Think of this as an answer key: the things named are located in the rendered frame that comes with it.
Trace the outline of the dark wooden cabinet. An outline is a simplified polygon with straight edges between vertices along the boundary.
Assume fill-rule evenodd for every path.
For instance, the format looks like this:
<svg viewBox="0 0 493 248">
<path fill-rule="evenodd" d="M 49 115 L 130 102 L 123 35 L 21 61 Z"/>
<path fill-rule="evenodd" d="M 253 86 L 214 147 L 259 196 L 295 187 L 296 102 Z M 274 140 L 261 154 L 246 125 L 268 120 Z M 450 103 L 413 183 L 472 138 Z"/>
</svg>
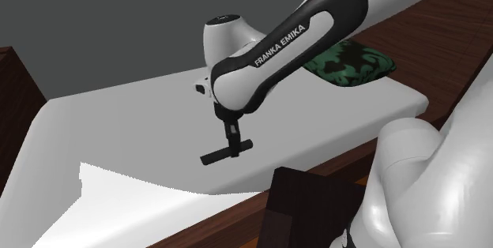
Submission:
<svg viewBox="0 0 493 248">
<path fill-rule="evenodd" d="M 0 196 L 28 129 L 47 102 L 12 47 L 0 47 Z"/>
</svg>

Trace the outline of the green black patterned pillow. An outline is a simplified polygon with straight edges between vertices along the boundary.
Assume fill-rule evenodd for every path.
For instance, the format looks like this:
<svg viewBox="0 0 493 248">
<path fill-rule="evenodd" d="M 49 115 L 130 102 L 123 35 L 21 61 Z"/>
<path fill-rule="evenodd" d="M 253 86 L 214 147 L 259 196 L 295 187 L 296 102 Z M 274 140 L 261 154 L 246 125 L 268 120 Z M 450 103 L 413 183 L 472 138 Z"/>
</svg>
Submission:
<svg viewBox="0 0 493 248">
<path fill-rule="evenodd" d="M 388 76 L 394 60 L 374 48 L 345 39 L 303 65 L 313 75 L 338 87 L 356 87 Z"/>
</svg>

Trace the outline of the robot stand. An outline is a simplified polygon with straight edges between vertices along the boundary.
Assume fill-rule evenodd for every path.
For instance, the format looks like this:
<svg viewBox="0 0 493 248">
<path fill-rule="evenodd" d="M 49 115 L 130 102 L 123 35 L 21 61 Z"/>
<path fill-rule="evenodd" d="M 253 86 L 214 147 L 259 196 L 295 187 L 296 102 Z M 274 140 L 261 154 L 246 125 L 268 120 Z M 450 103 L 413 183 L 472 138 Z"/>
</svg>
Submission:
<svg viewBox="0 0 493 248">
<path fill-rule="evenodd" d="M 256 248 L 329 248 L 350 227 L 364 192 L 354 182 L 278 167 Z"/>
</svg>

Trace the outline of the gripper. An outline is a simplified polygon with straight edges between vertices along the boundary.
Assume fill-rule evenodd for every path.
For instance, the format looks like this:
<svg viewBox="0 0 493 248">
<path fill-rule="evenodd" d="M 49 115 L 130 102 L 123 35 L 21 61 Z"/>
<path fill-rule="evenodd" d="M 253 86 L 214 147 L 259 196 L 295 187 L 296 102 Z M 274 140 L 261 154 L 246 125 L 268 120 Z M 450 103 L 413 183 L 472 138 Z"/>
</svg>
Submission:
<svg viewBox="0 0 493 248">
<path fill-rule="evenodd" d="M 213 103 L 213 107 L 215 116 L 224 122 L 231 157 L 238 157 L 241 152 L 241 136 L 237 121 L 242 118 L 243 113 L 241 111 L 229 110 L 217 102 Z"/>
</svg>

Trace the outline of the white bed with wooden frame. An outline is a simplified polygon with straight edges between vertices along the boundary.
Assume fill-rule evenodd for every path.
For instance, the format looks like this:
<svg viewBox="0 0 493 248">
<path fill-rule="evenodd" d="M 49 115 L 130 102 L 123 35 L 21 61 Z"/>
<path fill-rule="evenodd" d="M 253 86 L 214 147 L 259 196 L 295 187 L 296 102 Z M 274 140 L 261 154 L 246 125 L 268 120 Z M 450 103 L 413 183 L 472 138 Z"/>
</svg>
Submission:
<svg viewBox="0 0 493 248">
<path fill-rule="evenodd" d="M 266 190 L 277 167 L 309 169 L 375 137 L 427 98 L 386 78 L 338 88 L 303 66 L 239 119 L 253 148 L 226 148 L 197 84 L 204 68 L 57 98 L 37 113 L 0 196 L 0 248 L 147 248 Z"/>
</svg>

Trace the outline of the black cylindrical rod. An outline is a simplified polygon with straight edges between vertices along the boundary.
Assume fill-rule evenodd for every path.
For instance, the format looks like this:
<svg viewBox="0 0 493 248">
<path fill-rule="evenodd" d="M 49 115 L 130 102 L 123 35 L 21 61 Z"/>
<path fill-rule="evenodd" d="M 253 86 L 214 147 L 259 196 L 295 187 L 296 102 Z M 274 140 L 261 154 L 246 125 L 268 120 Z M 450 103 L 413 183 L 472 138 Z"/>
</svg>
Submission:
<svg viewBox="0 0 493 248">
<path fill-rule="evenodd" d="M 238 153 L 244 152 L 251 148 L 253 148 L 253 141 L 251 139 L 247 139 L 240 143 Z M 234 152 L 230 147 L 222 148 L 214 152 L 211 152 L 209 154 L 206 154 L 204 156 L 201 156 L 200 160 L 202 164 L 206 166 L 218 162 L 220 160 L 226 159 L 228 157 L 235 157 Z"/>
</svg>

